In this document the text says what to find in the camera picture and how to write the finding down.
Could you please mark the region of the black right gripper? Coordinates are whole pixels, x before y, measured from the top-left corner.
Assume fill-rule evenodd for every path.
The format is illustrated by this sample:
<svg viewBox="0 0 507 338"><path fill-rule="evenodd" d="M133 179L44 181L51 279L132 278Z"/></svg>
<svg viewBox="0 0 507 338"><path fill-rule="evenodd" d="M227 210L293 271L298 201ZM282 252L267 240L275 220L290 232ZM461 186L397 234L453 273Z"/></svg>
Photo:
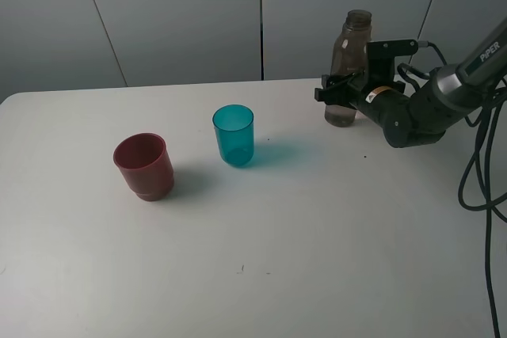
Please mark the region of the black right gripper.
<svg viewBox="0 0 507 338"><path fill-rule="evenodd" d="M326 106L357 109L372 121L384 121L406 105L405 89L406 84L400 81L370 82L364 72L325 74L322 88L314 89L314 99Z"/></svg>

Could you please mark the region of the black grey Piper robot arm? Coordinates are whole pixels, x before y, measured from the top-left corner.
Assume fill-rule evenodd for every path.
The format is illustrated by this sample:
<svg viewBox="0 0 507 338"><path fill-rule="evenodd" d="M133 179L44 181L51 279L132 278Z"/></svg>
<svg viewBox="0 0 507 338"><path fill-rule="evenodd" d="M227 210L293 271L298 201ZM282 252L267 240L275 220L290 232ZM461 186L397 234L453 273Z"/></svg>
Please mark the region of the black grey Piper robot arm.
<svg viewBox="0 0 507 338"><path fill-rule="evenodd" d="M368 43L365 69L323 76L315 100L356 109L382 128L390 146L404 148L438 142L450 126L477 108L492 108L506 98L506 90L499 87L506 75L504 21L465 60L431 70L425 84L407 96L405 83L395 80L395 58L415 54L422 44Z"/></svg>

